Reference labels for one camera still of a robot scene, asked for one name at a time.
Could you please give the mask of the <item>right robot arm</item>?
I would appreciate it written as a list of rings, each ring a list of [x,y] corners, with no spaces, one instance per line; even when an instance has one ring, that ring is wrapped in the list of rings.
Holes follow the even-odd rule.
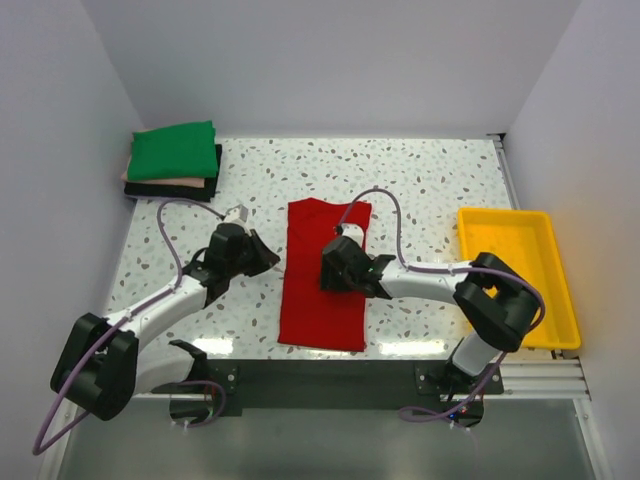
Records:
[[[473,261],[447,267],[408,264],[398,255],[371,256],[346,235],[322,251],[321,288],[458,306],[472,332],[450,355],[445,379],[459,393],[476,386],[494,358],[518,351],[546,314],[539,291],[494,254],[482,252]]]

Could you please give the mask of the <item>red t shirt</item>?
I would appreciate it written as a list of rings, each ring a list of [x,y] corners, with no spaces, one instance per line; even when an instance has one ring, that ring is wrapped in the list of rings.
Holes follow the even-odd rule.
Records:
[[[314,349],[365,350],[365,299],[359,293],[321,289],[322,250],[347,221],[369,228],[372,206],[328,203],[316,198],[291,202],[287,210],[286,261],[278,342]]]

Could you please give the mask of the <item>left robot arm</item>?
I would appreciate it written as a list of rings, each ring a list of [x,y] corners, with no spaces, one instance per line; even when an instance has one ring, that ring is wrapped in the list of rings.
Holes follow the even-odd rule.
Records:
[[[177,322],[223,296],[235,277],[254,277],[279,261],[255,230],[219,224],[208,246],[167,286],[115,314],[81,316],[54,368],[51,389],[103,421],[117,416],[133,396],[163,385],[200,390],[211,371],[198,347],[174,339],[169,344],[176,356],[148,364],[140,362],[140,353]]]

